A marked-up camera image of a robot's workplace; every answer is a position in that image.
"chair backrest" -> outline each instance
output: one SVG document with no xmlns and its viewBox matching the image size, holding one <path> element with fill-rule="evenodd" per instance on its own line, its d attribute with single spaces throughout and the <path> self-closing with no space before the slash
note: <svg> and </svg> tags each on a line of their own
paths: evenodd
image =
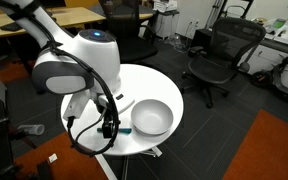
<svg viewBox="0 0 288 180">
<path fill-rule="evenodd" d="M 258 45 L 265 34 L 262 26 L 245 19 L 218 19 L 213 25 L 208 55 L 224 60 L 232 69 L 236 69 L 241 57 Z"/>
<path fill-rule="evenodd" d="M 117 38 L 136 37 L 140 30 L 139 0 L 99 0 L 109 31 Z"/>
</svg>

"floor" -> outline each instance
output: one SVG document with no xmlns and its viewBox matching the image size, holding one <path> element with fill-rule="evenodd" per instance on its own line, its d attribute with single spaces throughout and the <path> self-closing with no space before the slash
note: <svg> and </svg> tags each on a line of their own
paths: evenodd
<svg viewBox="0 0 288 180">
<path fill-rule="evenodd" d="M 179 87 L 192 81 L 181 78 L 190 58 L 169 44 L 156 41 L 159 52 L 145 62 L 158 66 Z M 6 84 L 9 113 L 15 126 L 44 124 L 42 136 L 31 137 L 37 145 L 64 132 L 60 118 L 62 97 L 37 94 L 29 78 Z M 288 122 L 288 101 L 274 89 L 260 89 L 239 74 L 227 84 L 231 89 L 224 98 L 214 91 L 215 106 L 206 108 L 204 92 L 183 94 L 184 115 L 175 133 L 158 148 L 160 157 L 144 154 L 130 156 L 128 179 L 221 179 L 258 111 L 267 112 Z M 21 141 L 12 142 L 15 157 L 30 150 Z M 104 155 L 118 179 L 124 157 Z"/>
</svg>

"white bowl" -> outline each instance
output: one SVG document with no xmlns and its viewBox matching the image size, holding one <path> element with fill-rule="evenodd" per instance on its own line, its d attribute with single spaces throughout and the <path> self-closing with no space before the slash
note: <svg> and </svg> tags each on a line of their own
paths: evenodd
<svg viewBox="0 0 288 180">
<path fill-rule="evenodd" d="M 135 104 L 131 118 L 136 130 L 148 135 L 160 135 L 173 123 L 173 113 L 163 102 L 148 99 Z"/>
</svg>

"white cabinet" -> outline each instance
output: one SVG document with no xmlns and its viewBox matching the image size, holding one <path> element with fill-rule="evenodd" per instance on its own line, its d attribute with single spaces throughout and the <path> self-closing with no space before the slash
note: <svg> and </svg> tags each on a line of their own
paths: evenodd
<svg viewBox="0 0 288 180">
<path fill-rule="evenodd" d="M 154 25 L 156 35 L 165 39 L 170 35 L 175 34 L 178 18 L 179 13 L 177 11 L 158 14 Z"/>
<path fill-rule="evenodd" d="M 247 56 L 248 53 L 246 53 L 242 57 L 240 63 L 244 62 Z M 272 70 L 274 65 L 281 63 L 282 60 L 287 56 L 287 53 L 260 45 L 256 48 L 256 50 L 248 60 L 248 63 L 250 65 L 250 70 L 248 71 L 248 74 L 252 75 L 255 72 L 261 70 Z M 288 65 L 286 66 L 285 71 L 281 75 L 281 80 L 282 84 L 288 87 Z"/>
</svg>

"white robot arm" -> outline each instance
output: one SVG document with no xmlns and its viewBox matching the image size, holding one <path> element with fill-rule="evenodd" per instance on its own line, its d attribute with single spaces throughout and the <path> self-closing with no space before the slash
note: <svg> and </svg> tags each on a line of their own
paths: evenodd
<svg viewBox="0 0 288 180">
<path fill-rule="evenodd" d="M 102 114 L 105 116 L 104 137 L 111 137 L 106 147 L 87 153 L 71 137 L 73 146 L 90 156 L 113 146 L 118 131 L 118 113 L 134 103 L 134 99 L 125 96 L 121 88 L 120 59 L 115 39 L 103 31 L 92 29 L 82 30 L 71 37 L 38 1 L 0 0 L 0 9 L 32 35 L 43 49 L 32 72 L 35 85 L 54 94 L 73 94 L 64 113 L 64 118 L 69 120 L 69 133 L 74 119 L 80 117 L 89 99 L 98 106 L 100 113 L 108 112 Z"/>
</svg>

